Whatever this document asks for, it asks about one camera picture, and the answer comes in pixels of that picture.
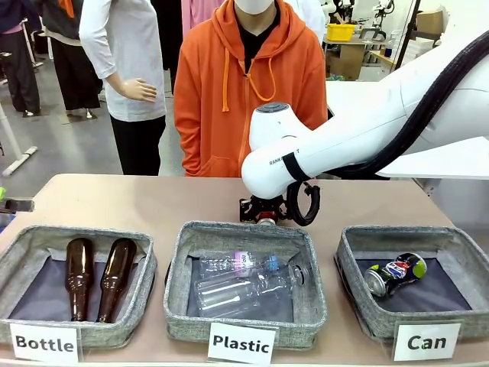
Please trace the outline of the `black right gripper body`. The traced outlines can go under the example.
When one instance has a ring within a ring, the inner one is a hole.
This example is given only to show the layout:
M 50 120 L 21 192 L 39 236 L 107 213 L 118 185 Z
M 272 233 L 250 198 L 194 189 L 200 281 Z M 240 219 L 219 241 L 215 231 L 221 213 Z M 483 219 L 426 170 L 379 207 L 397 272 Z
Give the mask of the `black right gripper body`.
M 252 196 L 251 203 L 254 219 L 277 219 L 279 208 L 287 210 L 286 201 L 282 196 L 276 196 L 273 199 Z

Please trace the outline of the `bystander bare hand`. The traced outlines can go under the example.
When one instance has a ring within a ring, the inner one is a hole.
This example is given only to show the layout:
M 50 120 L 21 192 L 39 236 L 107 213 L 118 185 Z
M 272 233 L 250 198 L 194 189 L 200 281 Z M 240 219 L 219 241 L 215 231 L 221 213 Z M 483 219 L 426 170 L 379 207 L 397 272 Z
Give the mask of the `bystander bare hand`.
M 143 79 L 133 79 L 123 82 L 121 94 L 132 100 L 154 102 L 157 97 L 157 89 Z

